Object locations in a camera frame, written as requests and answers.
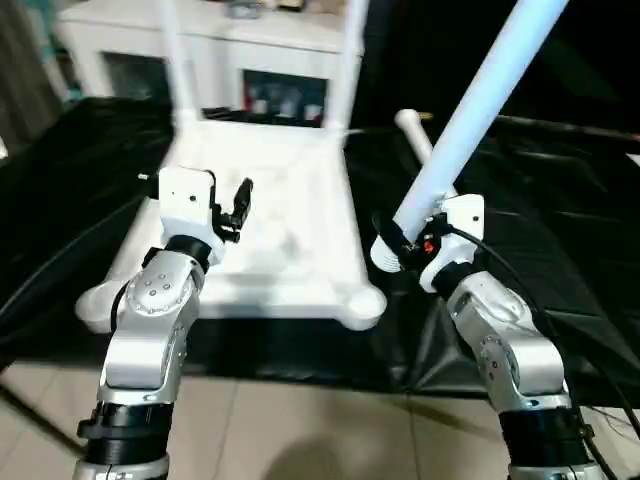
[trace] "black clamp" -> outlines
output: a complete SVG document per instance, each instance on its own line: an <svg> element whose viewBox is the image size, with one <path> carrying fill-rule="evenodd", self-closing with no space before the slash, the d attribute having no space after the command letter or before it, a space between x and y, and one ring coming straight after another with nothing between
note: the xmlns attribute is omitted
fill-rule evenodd
<svg viewBox="0 0 640 480"><path fill-rule="evenodd" d="M117 405L100 403L90 419L78 424L77 435L87 440L133 439L167 435L173 405Z"/></svg>
<svg viewBox="0 0 640 480"><path fill-rule="evenodd" d="M253 182L251 179L245 178L233 198L233 211L231 213L222 213L222 207L216 203L216 176L210 170L207 170L207 172L213 177L213 186L210 194L213 231L223 242L238 243L240 241L240 230L251 209ZM158 175L140 174L138 179L144 183L145 194L149 198L158 200Z"/></svg>
<svg viewBox="0 0 640 480"><path fill-rule="evenodd" d="M433 217L411 243L393 219L375 213L373 227L389 249L398 257L403 270L421 272L436 257L442 246L442 237L449 233L446 214Z"/></svg>

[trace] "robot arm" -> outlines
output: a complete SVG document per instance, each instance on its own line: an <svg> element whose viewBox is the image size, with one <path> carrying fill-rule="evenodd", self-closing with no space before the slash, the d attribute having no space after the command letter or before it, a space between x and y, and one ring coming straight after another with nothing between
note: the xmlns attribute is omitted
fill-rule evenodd
<svg viewBox="0 0 640 480"><path fill-rule="evenodd" d="M420 284L446 300L462 339L471 347L507 444L511 480L603 480L588 456L555 345L535 327L515 292L473 265L476 246L450 226L479 239L484 202L479 195L442 200L411 244L391 220L376 219L381 239L399 264L420 271Z"/></svg>
<svg viewBox="0 0 640 480"><path fill-rule="evenodd" d="M234 211L223 214L215 204L210 172L160 171L156 191L168 242L164 249L150 250L142 271L124 287L124 308L107 350L98 403L91 418L78 426L88 444L74 480L167 478L173 404L187 334L198 318L198 296L209 266L222 261L224 242L239 240L251 189L245 180Z"/></svg>

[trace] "black cable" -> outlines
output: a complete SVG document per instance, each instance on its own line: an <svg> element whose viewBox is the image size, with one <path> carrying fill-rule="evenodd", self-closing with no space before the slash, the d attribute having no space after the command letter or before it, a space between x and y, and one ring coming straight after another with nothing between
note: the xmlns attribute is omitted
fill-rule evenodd
<svg viewBox="0 0 640 480"><path fill-rule="evenodd" d="M512 143L511 140L515 140L516 143L521 143L522 144L521 146L523 146L524 150L526 150L524 153L536 155L535 148L529 151L530 150L529 145L522 143L522 140L523 140L522 138L514 137L511 140L507 138L506 142L503 142L502 140L503 139L500 139L499 141L497 141L497 147L508 158L509 157L515 158L517 156L522 156L522 153L523 153L522 151L518 152L514 149L514 147L510 144ZM552 143L554 148L556 147L560 148L559 153L561 154L561 156L563 155L565 157L565 161L567 158L580 159L579 163L582 167L584 167L584 162L582 162L582 160L584 159L597 160L597 155L594 157L592 148L585 149L584 146L578 146L574 143L572 144L567 144L564 142L560 142L560 143L552 142ZM526 190L529 190L531 188L531 185L528 185L527 181L525 182L522 181L523 178L529 178L529 175L520 168L517 168L517 167L512 168L514 165L514 162L510 162L509 165L510 166L508 168L505 167L504 165L501 165L501 168L504 170L504 173L509 175L509 177L515 184L519 184L521 187L525 188ZM597 178L594 177L594 175L596 177L598 175L596 175L594 172L590 170L589 162L587 162L587 166L585 168L586 170L584 170L582 173L587 177L589 177L590 183L595 182L594 185L597 186L598 190L604 192L606 188L603 184L601 184L601 182L597 180ZM519 204L519 207L523 210L523 213L526 212L527 215L531 215L532 218L538 218L541 221L544 220L540 216L541 212L535 208L531 208L531 206L529 205L529 202L517 200L516 203ZM550 239L555 239L555 241L562 243L560 238L558 238L557 235L555 235L549 229L546 229L546 235L549 236ZM596 283L596 286L597 286L598 277L597 276L593 277L592 280ZM620 339L623 340L624 343L626 343L630 352L632 352L635 357L640 359L640 348L638 348L638 345L640 345L640 336L637 334L637 332L634 331L633 328L630 328L627 325L627 322L624 322L623 319L617 318L618 315L616 315L615 312L611 310L612 299L610 298L610 295L606 295L607 289L605 288L603 291L605 292L605 295L604 296L600 295L598 298L599 310L601 310L599 314L607 321L609 325L613 326L617 330L617 332L621 335Z"/></svg>
<svg viewBox="0 0 640 480"><path fill-rule="evenodd" d="M591 363L591 365L595 367L596 370L600 372L600 374L604 378L607 379L607 381L611 385L611 388L615 390L616 394L618 395L618 398L620 398L620 401L622 402L622 410L624 410L624 413L627 415L627 418L629 419L629 424L633 428L633 431L636 432L636 436L638 437L638 439L640 439L640 421L638 421L638 417L633 411L633 407L629 403L629 400L624 395L624 392L622 391L618 383L615 382L611 378L611 376L609 376L607 372L604 371L601 365L598 365L597 362L593 362L591 359L589 359L589 362Z"/></svg>
<svg viewBox="0 0 640 480"><path fill-rule="evenodd" d="M26 400L13 392L9 387L0 384L0 398L22 414L24 418L32 422L41 432L69 450L75 457L82 458L85 453L85 447L83 445L80 445L58 426L31 408Z"/></svg>
<svg viewBox="0 0 640 480"><path fill-rule="evenodd" d="M140 202L142 196L136 196L133 199L129 200L127 203L117 208L116 210L109 213L106 217L102 218L98 222L94 223L89 228L83 230L79 235L77 235L73 240L67 243L64 247L58 250L53 256L51 256L46 262L44 262L38 269L33 272L22 284L11 294L11 296L7 299L7 301L0 307L0 326L2 326L3 318L8 314L11 308L16 304L22 296L27 292L33 284L44 274L46 273L51 266L58 261L64 254L73 250L78 246L78 244L86 238L89 234L100 228L102 225L107 223L113 217L119 215L126 209L132 207L136 203ZM44 321L48 320L46 315L42 316ZM12 330L10 333L0 337L0 346L6 346L7 344L16 341L26 335L30 335L37 331L42 327L43 322L24 322L20 325L20 327Z"/></svg>
<svg viewBox="0 0 640 480"><path fill-rule="evenodd" d="M560 356L562 358L569 358L567 356L567 354L566 354L566 349L564 348L564 345L562 343L561 337L560 337L560 335L559 335L559 333L558 333L558 331L556 329L555 320L552 321L553 318L551 317L551 315L549 315L546 312L546 310L544 308L542 308L540 306L540 304L536 301L535 297L531 294L531 292L529 291L527 286L524 284L524 282L520 278L520 275L518 275L518 272L516 272L516 270L509 264L509 262L507 260L505 260L502 257L502 255L500 255L492 247L487 245L485 242L483 242L479 238L476 238L475 236L471 235L470 233L462 231L462 230L460 230L458 228L455 228L455 227L453 227L451 225L447 225L446 229L447 229L447 232L453 233L453 234L455 234L455 235L457 235L459 237L462 237L462 238L470 241L471 243L477 245L483 251L485 251L486 253L491 255L491 257L494 260L496 260L500 264L500 266L507 273L509 273L509 275L511 275L512 279L518 284L518 287L521 290L520 293L524 297L526 297L526 301L530 303L532 309L535 310L535 313L537 313L540 317L542 317L544 319L545 324L547 325L547 327L551 331L552 335L555 337L556 341L554 343L555 343L556 347L558 348ZM605 378L609 381L609 383L611 383L612 385L615 385L615 382L613 381L613 379L610 376L605 375ZM583 438L584 442L586 443L589 451L591 452L591 455L593 455L593 459L598 463L598 465L600 465L600 468L602 469L602 471L605 474L605 476L609 480L617 480L617 477L616 477L615 473L613 472L613 470L611 469L611 467L609 466L609 464L607 463L607 461L603 457L602 453L598 449L598 446L593 441L593 431L591 430L591 428L585 422L584 417L582 416L582 412L580 411L580 407L576 403L575 398L573 396L573 392L575 391L574 384L573 384L573 382L571 380L571 377L569 376L568 372L565 373L565 380L567 382L568 395L569 395L569 398L571 399L572 409L573 409L573 411L574 411L574 413L575 413L575 415L576 415L576 417L577 417L577 419L579 421L579 424L580 424L581 428L584 429L583 435L582 435L582 438ZM616 393L619 396L621 396L621 398L624 398L623 403L625 403L625 402L628 403L626 397L624 397L624 394L622 393L622 390L620 390L619 387L616 389Z"/></svg>
<svg viewBox="0 0 640 480"><path fill-rule="evenodd" d="M625 420L624 418L618 417L617 415L613 415L605 410L602 410L601 408L598 407L586 407L589 410L599 413L600 415L604 416L607 418L607 420L616 420L617 422L622 423L623 425L626 425L627 427L632 427L631 422L629 422L629 420Z"/></svg>
<svg viewBox="0 0 640 480"><path fill-rule="evenodd" d="M124 292L127 290L128 285L129 282L124 282L124 285L120 287L120 290L118 290L118 293L116 293L116 296L113 299L113 303L111 304L111 333L115 332L118 326L118 305L120 305L120 300L122 300L122 297L124 296Z"/></svg>

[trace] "white cabinet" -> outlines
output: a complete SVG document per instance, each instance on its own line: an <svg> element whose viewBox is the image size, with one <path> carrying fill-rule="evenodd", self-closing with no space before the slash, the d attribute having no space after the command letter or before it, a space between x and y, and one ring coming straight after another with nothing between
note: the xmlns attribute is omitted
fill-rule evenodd
<svg viewBox="0 0 640 480"><path fill-rule="evenodd" d="M157 59L163 75L164 45L155 3L89 0L61 12L61 30L87 95L122 94L109 66L113 54L131 55L133 63L140 57ZM202 107L242 108L245 70L325 79L328 84L337 74L341 17L264 11L256 20L234 20L220 3L176 0L176 5Z"/></svg>

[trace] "black fabric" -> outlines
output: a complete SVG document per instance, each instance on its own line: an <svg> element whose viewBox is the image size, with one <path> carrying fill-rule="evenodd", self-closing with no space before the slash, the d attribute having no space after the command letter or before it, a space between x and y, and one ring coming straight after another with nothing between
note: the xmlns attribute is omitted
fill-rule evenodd
<svg viewBox="0 0 640 480"><path fill-rule="evenodd" d="M0 169L1 215L11 226L11 235L0 239L0 299L12 298L74 236L138 195L137 174L155 172L171 139L165 108L87 100ZM561 333L571 342L572 354L565 361L578 399L615 403L607 384L577 353L588 349L614 370L638 403L640 365L624 337L633 340L638 327L638 300L626 293L632 293L640 263L634 249L640 239L633 215L637 202L631 198L640 169L618 152L581 146L571 147L569 155L567 148L548 139L487 140L457 188L485 195L487 242L513 263L540 303L561 321ZM557 156L558 149L570 160L538 158L541 150ZM393 214L419 165L402 134L393 132L353 136L346 156L367 252L375 238L372 213ZM20 209L7 208L18 204ZM135 203L123 208L92 231L81 248L63 251L36 286L12 303L0 318L0 342L18 324L37 323L38 328L21 341L0 344L2 360L101 365L109 338L92 335L75 317L73 305L106 274L136 208ZM412 275L384 274L366 258L371 281L389 300L370 331L351 332L327 320L199 321L190 334L186 372L385 392L484 395L475 363L442 303L422 291ZM479 261L512 286L488 259ZM623 265L622 274L611 275L617 265Z"/></svg>
<svg viewBox="0 0 640 480"><path fill-rule="evenodd" d="M391 126L414 108L443 128L515 4L372 0L352 126ZM639 13L628 0L568 2L502 113L638 132ZM425 58L428 74L416 68Z"/></svg>

